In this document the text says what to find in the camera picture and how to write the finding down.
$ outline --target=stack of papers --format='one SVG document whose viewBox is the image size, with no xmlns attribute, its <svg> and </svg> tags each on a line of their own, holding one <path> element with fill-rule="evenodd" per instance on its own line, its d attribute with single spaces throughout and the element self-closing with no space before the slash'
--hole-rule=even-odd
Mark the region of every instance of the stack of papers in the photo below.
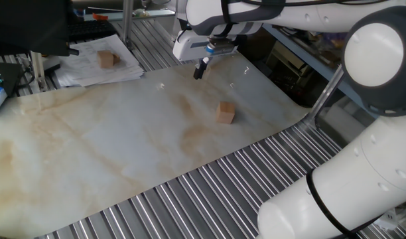
<svg viewBox="0 0 406 239">
<path fill-rule="evenodd" d="M 60 57 L 60 69 L 56 76 L 61 86 L 90 86 L 139 79 L 143 69 L 117 35 L 99 40 L 73 44 L 79 56 Z M 110 50 L 120 56 L 121 62 L 112 68 L 102 69 L 97 62 L 97 51 Z"/>
</svg>

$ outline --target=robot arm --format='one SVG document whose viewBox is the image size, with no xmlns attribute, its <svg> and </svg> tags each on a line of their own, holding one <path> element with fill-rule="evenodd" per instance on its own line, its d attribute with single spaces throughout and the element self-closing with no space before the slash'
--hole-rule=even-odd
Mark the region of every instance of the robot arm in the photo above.
<svg viewBox="0 0 406 239">
<path fill-rule="evenodd" d="M 372 4 L 366 5 L 360 5 L 366 1 L 356 1 L 347 5 L 290 7 L 281 4 L 313 3 L 313 1 L 278 0 L 278 5 L 273 6 L 253 5 L 242 1 L 188 0 L 186 16 L 191 30 L 179 33 L 174 45 L 174 55 L 179 60 L 185 61 L 232 53 L 237 48 L 237 44 L 234 44 L 237 35 L 253 34 L 263 23 L 317 32 L 347 32 L 366 15 L 388 7 L 406 5 L 406 0 L 372 0 Z"/>
<path fill-rule="evenodd" d="M 255 15 L 258 7 L 235 1 L 228 4 L 230 20 L 240 23 L 231 29 L 225 25 L 221 0 L 188 0 L 188 4 L 188 20 L 195 31 L 185 31 L 175 47 L 191 42 L 184 49 L 193 50 L 190 58 L 225 54 L 226 50 L 216 48 L 219 40 L 233 42 L 236 35 L 252 33 L 261 23 L 350 30 L 342 59 L 344 74 L 366 109 L 381 115 L 329 162 L 263 203 L 258 238 L 319 239 L 343 234 L 357 238 L 356 228 L 406 201 L 406 7 L 402 7 L 406 0 L 273 8 L 277 15 L 271 18 L 262 12 Z M 203 17 L 191 16 L 193 11 Z M 210 50 L 199 51 L 199 46 Z M 174 48 L 174 53 L 178 56 L 182 51 Z"/>
</svg>

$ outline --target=wooden cube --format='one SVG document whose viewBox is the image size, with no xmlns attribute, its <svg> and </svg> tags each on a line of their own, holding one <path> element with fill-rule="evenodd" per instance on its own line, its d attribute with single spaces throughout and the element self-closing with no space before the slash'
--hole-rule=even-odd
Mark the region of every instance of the wooden cube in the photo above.
<svg viewBox="0 0 406 239">
<path fill-rule="evenodd" d="M 110 50 L 100 50 L 97 52 L 97 61 L 100 68 L 111 68 L 114 63 L 114 56 Z"/>
<path fill-rule="evenodd" d="M 234 104 L 229 102 L 220 102 L 216 110 L 216 121 L 218 123 L 232 123 L 236 109 Z"/>
</svg>

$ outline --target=white marble sheet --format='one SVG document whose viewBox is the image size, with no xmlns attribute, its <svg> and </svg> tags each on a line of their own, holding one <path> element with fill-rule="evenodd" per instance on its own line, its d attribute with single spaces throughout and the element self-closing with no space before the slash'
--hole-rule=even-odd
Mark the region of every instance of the white marble sheet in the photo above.
<svg viewBox="0 0 406 239">
<path fill-rule="evenodd" d="M 0 235 L 57 230 L 298 122 L 297 106 L 242 55 L 141 80 L 8 100 L 0 109 Z M 233 124 L 215 122 L 219 101 Z"/>
</svg>

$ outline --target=metal rod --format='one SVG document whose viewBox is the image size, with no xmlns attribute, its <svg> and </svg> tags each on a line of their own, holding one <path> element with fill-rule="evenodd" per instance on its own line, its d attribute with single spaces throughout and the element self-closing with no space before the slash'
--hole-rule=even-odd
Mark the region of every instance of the metal rod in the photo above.
<svg viewBox="0 0 406 239">
<path fill-rule="evenodd" d="M 132 25 L 132 10 L 134 0 L 123 0 L 123 34 L 122 41 L 126 47 L 130 46 L 131 41 L 131 25 Z"/>
<path fill-rule="evenodd" d="M 331 95 L 337 89 L 338 85 L 341 83 L 343 79 L 343 74 L 344 72 L 342 65 L 339 65 L 330 82 L 327 84 L 321 96 L 316 101 L 314 107 L 312 107 L 309 114 L 306 116 L 304 122 L 306 123 L 314 122 L 315 125 L 318 126 L 317 122 L 318 115 L 321 112 L 321 110 L 325 107 L 327 101 L 331 98 Z"/>
</svg>

